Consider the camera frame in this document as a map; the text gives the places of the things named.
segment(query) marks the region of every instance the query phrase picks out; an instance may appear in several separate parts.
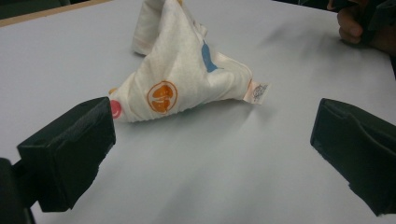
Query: fingers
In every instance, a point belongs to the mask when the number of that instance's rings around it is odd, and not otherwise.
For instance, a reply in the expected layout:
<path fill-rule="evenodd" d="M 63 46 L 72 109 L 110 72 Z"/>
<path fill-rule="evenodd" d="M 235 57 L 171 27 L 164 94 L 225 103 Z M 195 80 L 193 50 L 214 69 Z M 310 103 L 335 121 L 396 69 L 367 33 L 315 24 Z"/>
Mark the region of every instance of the fingers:
<path fill-rule="evenodd" d="M 396 24 L 378 30 L 370 45 L 392 56 L 396 56 Z"/>
<path fill-rule="evenodd" d="M 352 44 L 358 44 L 361 41 L 363 32 L 361 25 L 356 21 L 358 16 L 359 9 L 357 7 L 344 8 L 337 15 L 341 38 Z"/>
<path fill-rule="evenodd" d="M 335 7 L 332 6 L 332 2 L 333 2 L 333 0 L 329 0 L 329 3 L 327 4 L 327 9 L 328 10 L 334 10 L 335 9 Z"/>

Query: white cloth bag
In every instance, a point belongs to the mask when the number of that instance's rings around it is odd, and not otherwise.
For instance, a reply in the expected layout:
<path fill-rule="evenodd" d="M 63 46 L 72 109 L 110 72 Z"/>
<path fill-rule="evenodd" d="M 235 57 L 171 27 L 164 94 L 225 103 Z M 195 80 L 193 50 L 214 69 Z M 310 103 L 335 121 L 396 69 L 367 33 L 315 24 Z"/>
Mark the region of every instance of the white cloth bag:
<path fill-rule="evenodd" d="M 110 93 L 113 119 L 157 119 L 225 99 L 260 104 L 268 86 L 252 82 L 245 65 L 210 51 L 205 35 L 180 0 L 145 0 L 133 46 L 147 56 Z"/>

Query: white table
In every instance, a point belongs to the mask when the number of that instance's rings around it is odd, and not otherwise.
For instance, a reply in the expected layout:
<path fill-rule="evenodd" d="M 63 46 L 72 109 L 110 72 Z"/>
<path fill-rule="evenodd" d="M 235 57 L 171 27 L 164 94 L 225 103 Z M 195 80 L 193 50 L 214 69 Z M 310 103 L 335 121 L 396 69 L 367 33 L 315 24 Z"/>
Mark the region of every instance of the white table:
<path fill-rule="evenodd" d="M 73 210 L 37 223 L 395 223 L 376 217 L 310 146 L 321 98 L 396 124 L 389 57 L 339 41 L 335 14 L 271 1 L 185 0 L 216 50 L 271 82 L 263 105 L 224 101 L 116 123 L 117 144 Z M 0 28 L 0 156 L 135 71 L 141 1 L 113 0 Z"/>

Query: orange logo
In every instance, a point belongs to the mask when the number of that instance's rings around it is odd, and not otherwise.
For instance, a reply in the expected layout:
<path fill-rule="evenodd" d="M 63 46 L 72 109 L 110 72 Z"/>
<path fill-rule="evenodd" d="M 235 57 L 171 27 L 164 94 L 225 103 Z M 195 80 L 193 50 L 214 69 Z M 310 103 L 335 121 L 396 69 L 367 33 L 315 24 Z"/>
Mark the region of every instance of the orange logo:
<path fill-rule="evenodd" d="M 168 81 L 154 85 L 148 92 L 148 104 L 160 114 L 166 114 L 177 101 L 177 89 Z"/>

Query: person's hand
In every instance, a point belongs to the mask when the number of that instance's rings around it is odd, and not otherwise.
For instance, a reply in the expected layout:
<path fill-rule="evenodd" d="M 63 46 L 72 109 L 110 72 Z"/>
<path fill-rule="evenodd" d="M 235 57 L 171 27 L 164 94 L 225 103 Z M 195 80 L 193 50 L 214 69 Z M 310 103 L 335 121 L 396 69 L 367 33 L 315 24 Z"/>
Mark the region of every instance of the person's hand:
<path fill-rule="evenodd" d="M 348 43 L 359 44 L 363 29 L 358 21 L 367 6 L 368 0 L 353 0 L 353 2 L 357 3 L 357 5 L 341 9 L 338 12 L 337 20 L 340 25 L 339 33 L 341 38 Z M 334 9 L 332 7 L 332 0 L 329 1 L 327 9 Z M 374 39 L 369 45 L 392 56 L 396 56 L 396 25 L 385 26 L 377 30 Z"/>

